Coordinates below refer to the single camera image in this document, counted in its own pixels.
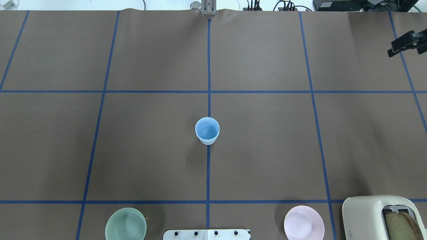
bowl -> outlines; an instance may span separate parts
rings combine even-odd
[[[147,231],[144,215],[135,208],[113,213],[105,226],[106,240],[142,240]]]
[[[289,210],[283,223],[289,240],[322,240],[325,226],[316,210],[308,206],[296,206]]]

transparent plastic object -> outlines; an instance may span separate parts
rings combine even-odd
[[[0,0],[0,10],[16,10],[19,0]]]

gray table surface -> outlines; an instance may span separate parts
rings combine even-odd
[[[427,219],[425,13],[0,12],[0,239],[167,229],[287,239],[294,206],[400,195]],[[194,125],[221,125],[206,147]]]

green bowl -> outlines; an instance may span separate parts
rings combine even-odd
[[[111,215],[105,226],[106,240],[142,240],[147,231],[144,215],[135,208],[122,208]]]

white metal plate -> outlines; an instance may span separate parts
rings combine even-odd
[[[251,240],[251,230],[168,230],[163,234],[163,240]]]

